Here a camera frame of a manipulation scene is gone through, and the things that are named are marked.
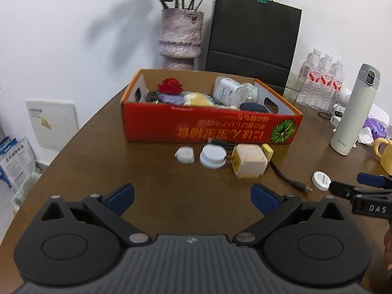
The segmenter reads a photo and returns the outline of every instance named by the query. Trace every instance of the cardboard box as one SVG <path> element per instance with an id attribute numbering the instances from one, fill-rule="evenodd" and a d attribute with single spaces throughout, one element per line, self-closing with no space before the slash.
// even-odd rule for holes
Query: cardboard box
<path id="1" fill-rule="evenodd" d="M 147 93 L 157 90 L 157 84 L 166 78 L 177 79 L 184 90 L 212 94 L 219 76 L 256 85 L 258 102 L 271 113 L 146 102 Z M 290 144 L 302 120 L 299 110 L 258 79 L 213 72 L 139 70 L 125 90 L 121 107 L 124 134 L 130 141 L 205 142 L 217 138 L 236 143 Z"/>

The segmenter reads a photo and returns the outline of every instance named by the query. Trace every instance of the purple tissue package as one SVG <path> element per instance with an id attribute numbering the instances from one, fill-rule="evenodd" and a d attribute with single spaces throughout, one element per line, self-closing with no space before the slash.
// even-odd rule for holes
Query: purple tissue package
<path id="1" fill-rule="evenodd" d="M 387 136 L 387 130 L 385 127 L 376 119 L 374 118 L 366 118 L 365 123 L 363 124 L 362 128 L 369 127 L 372 131 L 373 140 L 377 138 L 385 138 Z"/>

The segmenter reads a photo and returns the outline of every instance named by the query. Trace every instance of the floor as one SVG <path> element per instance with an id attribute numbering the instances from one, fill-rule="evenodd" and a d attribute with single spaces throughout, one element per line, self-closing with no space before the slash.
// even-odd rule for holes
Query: floor
<path id="1" fill-rule="evenodd" d="M 14 194 L 15 192 L 4 181 L 0 180 L 0 244 L 14 218 L 11 204 L 11 199 Z"/>

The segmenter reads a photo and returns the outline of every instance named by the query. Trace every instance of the table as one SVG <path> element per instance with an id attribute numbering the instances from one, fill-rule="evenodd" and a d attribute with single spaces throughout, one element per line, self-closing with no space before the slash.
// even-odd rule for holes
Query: table
<path id="1" fill-rule="evenodd" d="M 107 194 L 125 182 L 136 188 L 135 203 L 123 218 L 145 233 L 227 234 L 232 238 L 262 215 L 250 201 L 254 180 L 238 179 L 229 165 L 211 170 L 197 160 L 202 144 L 191 144 L 196 162 L 183 165 L 174 158 L 179 143 L 127 142 L 122 131 L 120 96 L 109 101 L 72 138 L 30 192 L 0 246 L 0 293 L 9 294 L 22 280 L 13 261 L 16 242 L 42 204 L 54 194 L 77 201 L 91 193 Z M 299 107 L 304 113 L 291 145 L 272 146 L 273 160 L 289 178 L 313 186 L 311 176 L 321 170 L 333 180 L 356 183 L 359 172 L 386 174 L 369 147 L 358 145 L 347 157 L 329 146 L 333 126 L 316 111 Z M 293 190 L 268 169 L 259 178 L 279 194 Z M 325 192 L 314 188 L 302 194 L 319 201 Z M 346 200 L 342 203 L 349 210 Z M 365 276 L 374 293 L 390 293 L 387 264 L 383 258 L 386 220 L 353 216 L 373 250 Z"/>

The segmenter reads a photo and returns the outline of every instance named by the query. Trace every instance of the red flower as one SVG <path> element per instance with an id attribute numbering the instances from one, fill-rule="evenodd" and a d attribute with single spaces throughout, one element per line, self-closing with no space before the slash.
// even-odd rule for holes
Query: red flower
<path id="1" fill-rule="evenodd" d="M 175 78 L 166 78 L 162 81 L 162 84 L 158 85 L 159 93 L 170 94 L 170 95 L 179 95 L 183 92 L 182 84 L 177 81 Z"/>

